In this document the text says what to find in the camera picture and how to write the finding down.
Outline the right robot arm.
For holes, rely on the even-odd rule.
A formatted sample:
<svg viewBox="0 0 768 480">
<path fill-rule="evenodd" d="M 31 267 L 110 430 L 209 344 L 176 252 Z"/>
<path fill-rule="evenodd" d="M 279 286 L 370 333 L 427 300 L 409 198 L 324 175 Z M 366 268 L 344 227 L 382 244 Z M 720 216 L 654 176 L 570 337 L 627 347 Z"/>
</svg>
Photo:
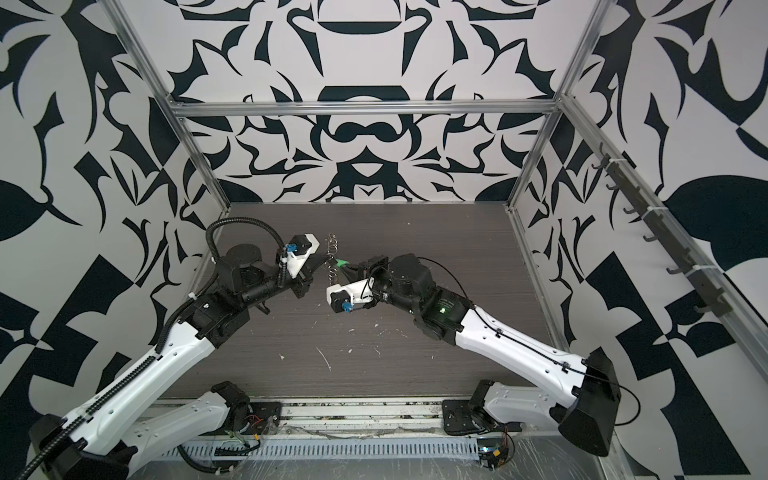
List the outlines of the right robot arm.
<svg viewBox="0 0 768 480">
<path fill-rule="evenodd" d="M 428 337 L 492 360 L 535 385 L 540 395 L 515 405 L 508 387 L 483 381 L 470 407 L 488 428 L 542 421 L 582 451 L 608 456 L 621 402 L 612 361 L 602 350 L 582 357 L 538 341 L 494 318 L 470 300 L 435 282 L 433 260 L 405 254 L 345 264 L 347 284 L 327 288 L 336 313 L 379 304 L 400 309 Z"/>
</svg>

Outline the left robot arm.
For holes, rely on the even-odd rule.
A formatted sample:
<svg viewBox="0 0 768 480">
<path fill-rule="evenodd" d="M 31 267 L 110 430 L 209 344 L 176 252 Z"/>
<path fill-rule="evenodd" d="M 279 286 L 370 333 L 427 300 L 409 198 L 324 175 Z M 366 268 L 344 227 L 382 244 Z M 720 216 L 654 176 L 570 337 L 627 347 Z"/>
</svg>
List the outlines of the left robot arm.
<svg viewBox="0 0 768 480">
<path fill-rule="evenodd" d="M 49 479 L 127 479 L 160 455 L 202 434 L 249 429 L 250 398 L 229 381 L 151 420 L 142 414 L 184 373 L 208 357 L 250 319 L 252 306 L 291 290 L 302 297 L 326 261 L 312 234 L 294 236 L 274 267 L 254 245 L 236 245 L 219 261 L 251 282 L 219 281 L 180 307 L 155 347 L 131 369 L 63 417 L 47 414 L 29 431 L 36 453 L 19 473 Z"/>
</svg>

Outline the small circuit board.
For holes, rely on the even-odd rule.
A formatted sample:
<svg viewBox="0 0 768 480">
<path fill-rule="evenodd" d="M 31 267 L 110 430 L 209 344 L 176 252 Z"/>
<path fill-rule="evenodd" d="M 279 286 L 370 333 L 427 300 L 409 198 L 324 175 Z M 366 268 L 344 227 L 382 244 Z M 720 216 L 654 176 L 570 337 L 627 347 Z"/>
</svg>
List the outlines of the small circuit board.
<svg viewBox="0 0 768 480">
<path fill-rule="evenodd" d="M 479 464 L 488 470 L 507 464 L 516 452 L 514 440 L 508 435 L 479 437 L 477 447 Z"/>
</svg>

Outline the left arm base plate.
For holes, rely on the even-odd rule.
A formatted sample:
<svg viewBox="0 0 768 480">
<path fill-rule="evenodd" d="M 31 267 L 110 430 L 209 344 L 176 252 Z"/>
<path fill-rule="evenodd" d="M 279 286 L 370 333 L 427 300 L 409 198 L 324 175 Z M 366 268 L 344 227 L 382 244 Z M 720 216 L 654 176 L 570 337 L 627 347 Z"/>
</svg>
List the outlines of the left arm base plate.
<svg viewBox="0 0 768 480">
<path fill-rule="evenodd" d="M 237 406 L 231 430 L 243 435 L 271 434 L 281 424 L 282 407 L 283 404 L 277 401 L 249 402 Z"/>
</svg>

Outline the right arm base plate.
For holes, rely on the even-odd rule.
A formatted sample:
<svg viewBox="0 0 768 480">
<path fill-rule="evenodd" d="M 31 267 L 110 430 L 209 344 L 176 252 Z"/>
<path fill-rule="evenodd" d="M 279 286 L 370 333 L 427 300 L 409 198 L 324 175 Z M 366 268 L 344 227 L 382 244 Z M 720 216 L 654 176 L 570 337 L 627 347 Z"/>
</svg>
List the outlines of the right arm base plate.
<svg viewBox="0 0 768 480">
<path fill-rule="evenodd" d="M 443 400 L 442 429 L 449 436 L 503 432 L 506 425 L 471 400 Z"/>
</svg>

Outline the wall hook rail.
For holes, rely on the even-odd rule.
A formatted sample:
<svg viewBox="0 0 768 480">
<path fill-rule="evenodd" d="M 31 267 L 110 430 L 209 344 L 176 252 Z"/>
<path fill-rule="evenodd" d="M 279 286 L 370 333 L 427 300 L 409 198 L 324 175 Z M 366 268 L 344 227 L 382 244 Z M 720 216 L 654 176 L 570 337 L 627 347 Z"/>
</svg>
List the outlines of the wall hook rail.
<svg viewBox="0 0 768 480">
<path fill-rule="evenodd" d="M 733 306 L 726 298 L 722 283 L 715 279 L 718 268 L 695 251 L 693 240 L 669 208 L 662 204 L 627 159 L 609 155 L 603 146 L 599 147 L 599 155 L 600 161 L 595 167 L 612 179 L 608 189 L 623 194 L 630 204 L 624 212 L 637 217 L 650 231 L 644 240 L 659 243 L 673 262 L 666 269 L 667 273 L 684 276 L 700 296 L 703 304 L 696 305 L 694 310 L 717 317 L 731 313 Z"/>
</svg>

